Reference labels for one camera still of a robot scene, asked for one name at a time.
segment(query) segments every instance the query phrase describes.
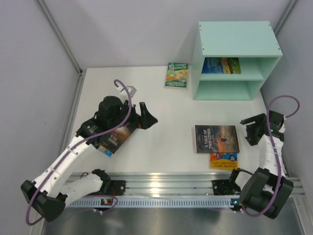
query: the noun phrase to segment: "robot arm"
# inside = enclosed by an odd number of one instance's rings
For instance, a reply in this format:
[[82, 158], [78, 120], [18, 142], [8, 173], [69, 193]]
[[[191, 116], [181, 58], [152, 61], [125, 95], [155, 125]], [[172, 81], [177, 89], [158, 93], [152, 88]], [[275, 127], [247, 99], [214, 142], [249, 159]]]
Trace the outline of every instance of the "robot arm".
[[[293, 183], [286, 179], [281, 149], [284, 144], [285, 117], [277, 112], [269, 112], [270, 128], [281, 166], [280, 188], [273, 204], [264, 213], [275, 218], [293, 190]], [[252, 174], [242, 169], [233, 170], [230, 181], [241, 189], [239, 202], [257, 212], [261, 212], [271, 200], [278, 179], [275, 153], [268, 134], [266, 115], [261, 114], [241, 121], [246, 126], [247, 141], [258, 145], [260, 151], [259, 168]]]
[[[120, 91], [121, 94], [131, 94], [131, 97], [135, 93], [134, 87]], [[122, 103], [116, 96], [105, 97], [95, 115], [81, 125], [76, 136], [54, 163], [33, 181], [26, 180], [21, 185], [27, 202], [33, 200], [31, 206], [44, 219], [48, 222], [56, 219], [69, 204], [90, 193], [108, 192], [111, 178], [104, 170], [96, 169], [83, 179], [65, 183], [74, 169], [101, 145], [106, 138], [106, 135], [101, 133], [114, 129], [127, 117], [123, 125], [131, 125], [134, 128], [148, 129], [157, 123], [157, 119], [149, 113], [145, 103], [140, 102], [139, 105], [141, 115], [136, 113], [135, 105], [131, 107], [129, 113], [128, 100]]]

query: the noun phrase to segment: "book title text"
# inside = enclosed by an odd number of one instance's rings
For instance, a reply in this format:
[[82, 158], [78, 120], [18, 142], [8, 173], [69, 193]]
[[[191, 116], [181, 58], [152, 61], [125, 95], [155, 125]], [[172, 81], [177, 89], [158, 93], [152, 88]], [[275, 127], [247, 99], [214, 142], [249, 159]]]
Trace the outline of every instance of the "book title text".
[[204, 134], [204, 146], [212, 149], [212, 137], [211, 137], [211, 129], [204, 129], [203, 130], [203, 134]]
[[115, 146], [118, 145], [117, 143], [117, 137], [115, 137], [114, 135], [111, 134], [111, 137], [109, 137], [108, 141], [110, 141], [112, 144], [114, 144]]
[[186, 70], [187, 65], [186, 64], [169, 64], [168, 69], [169, 70]]

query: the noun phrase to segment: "gray wall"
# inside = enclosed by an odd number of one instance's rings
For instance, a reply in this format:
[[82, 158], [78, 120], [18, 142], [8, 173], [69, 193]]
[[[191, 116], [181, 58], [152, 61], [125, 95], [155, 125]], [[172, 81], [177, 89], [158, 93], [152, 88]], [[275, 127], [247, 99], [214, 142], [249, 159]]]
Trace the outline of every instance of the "gray wall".
[[[286, 121], [284, 153], [292, 175], [299, 176], [313, 209], [313, 1], [300, 0], [278, 35], [284, 54], [265, 83], [267, 102], [280, 94], [291, 94], [301, 102], [299, 112]], [[278, 101], [274, 110], [290, 114], [295, 102]]]
[[191, 62], [198, 21], [270, 21], [289, 0], [45, 0], [83, 68]]
[[0, 22], [0, 234], [23, 235], [20, 186], [57, 157], [78, 75], [34, 0], [2, 0]]

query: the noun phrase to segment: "metal floor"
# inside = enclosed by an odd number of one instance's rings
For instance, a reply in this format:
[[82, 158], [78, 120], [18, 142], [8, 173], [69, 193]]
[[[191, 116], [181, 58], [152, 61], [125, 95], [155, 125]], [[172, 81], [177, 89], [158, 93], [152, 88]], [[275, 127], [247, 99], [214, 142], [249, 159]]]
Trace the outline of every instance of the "metal floor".
[[108, 214], [67, 209], [46, 223], [42, 235], [303, 235], [295, 205], [289, 200], [279, 216], [248, 217], [230, 209], [125, 209]]

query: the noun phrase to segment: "book cover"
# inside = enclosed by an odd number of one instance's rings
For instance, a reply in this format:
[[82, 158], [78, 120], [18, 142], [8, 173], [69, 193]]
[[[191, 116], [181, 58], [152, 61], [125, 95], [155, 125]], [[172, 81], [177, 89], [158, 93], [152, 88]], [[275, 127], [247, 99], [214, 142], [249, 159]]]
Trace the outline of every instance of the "book cover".
[[196, 125], [197, 153], [239, 153], [235, 126]]
[[165, 81], [166, 88], [187, 88], [188, 64], [169, 63]]
[[238, 168], [237, 153], [211, 153], [210, 168], [233, 170]]
[[136, 128], [129, 125], [117, 128], [103, 137], [103, 142], [98, 148], [99, 151], [108, 155], [109, 157], [114, 154], [119, 147], [131, 136]]
[[241, 74], [238, 58], [206, 57], [202, 73]]

